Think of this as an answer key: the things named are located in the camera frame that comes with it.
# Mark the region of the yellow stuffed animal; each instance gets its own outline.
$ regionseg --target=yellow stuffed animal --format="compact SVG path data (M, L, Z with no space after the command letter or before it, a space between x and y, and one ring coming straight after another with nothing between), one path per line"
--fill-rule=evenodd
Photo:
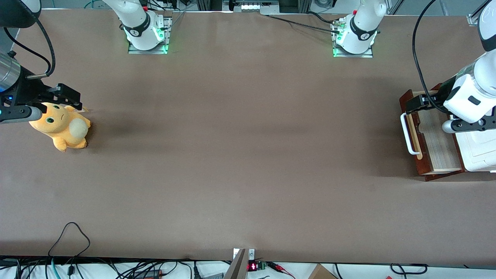
M30 121L29 124L51 137L55 147L62 152L65 152L67 147L85 148L87 143L84 137L91 122L75 112L76 109L71 106L43 104L47 106L47 113L36 121Z

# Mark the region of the white drawer handle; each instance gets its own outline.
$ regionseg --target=white drawer handle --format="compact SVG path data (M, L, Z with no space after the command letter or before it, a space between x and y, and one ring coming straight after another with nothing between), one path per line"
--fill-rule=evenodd
M406 147L408 148L408 152L412 155L419 155L420 152L415 152L412 147L412 142L410 141L410 136L408 134L408 127L406 126L406 112L400 116L401 126L403 127L403 135L405 136Z

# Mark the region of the green cable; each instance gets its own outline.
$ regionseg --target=green cable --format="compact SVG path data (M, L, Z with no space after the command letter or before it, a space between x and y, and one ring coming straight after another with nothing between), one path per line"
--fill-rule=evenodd
M55 269L55 263L54 263L54 259L53 258L52 258L52 269L54 270L55 277L57 277L57 279L61 279L61 277L59 276L59 273Z

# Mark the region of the wooden drawer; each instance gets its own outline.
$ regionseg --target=wooden drawer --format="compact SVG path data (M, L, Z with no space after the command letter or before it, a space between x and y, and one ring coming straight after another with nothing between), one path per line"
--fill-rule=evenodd
M439 85L431 93L437 93L438 88ZM402 112L405 112L406 102L419 94L423 91L408 90L401 96ZM447 134L441 128L448 115L431 109L411 113L406 118L413 150L420 152L413 155L419 175L430 181L465 172L455 135Z

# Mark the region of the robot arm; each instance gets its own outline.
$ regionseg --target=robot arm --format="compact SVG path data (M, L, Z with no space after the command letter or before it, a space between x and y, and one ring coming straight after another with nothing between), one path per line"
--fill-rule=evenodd
M360 0L356 13L340 20L345 22L345 26L338 28L341 36L338 36L336 44L352 54L364 53L373 44L386 11L384 0Z
M162 42L164 17L145 11L139 0L103 0L121 20L131 44L139 50L151 50Z
M165 39L162 15L145 11L139 0L104 0L121 20L127 39L139 50L150 50ZM27 28L41 12L40 0L0 0L0 27ZM34 121L46 113L43 102L82 108L79 92L59 83L46 86L14 58L0 52L0 124Z
M2 0L0 27L26 28L37 22L42 28L40 11L40 0ZM0 52L0 124L40 119L47 109L43 102L82 108L77 91L62 83L51 88L41 81L53 72L55 60L45 74L33 74L14 56L15 52Z
M495 116L496 106L496 0L489 2L479 17L478 30L486 53L464 67L457 75L453 88L443 106L457 118L469 124L479 122L484 126L486 117ZM458 132L461 121L449 121L443 129Z

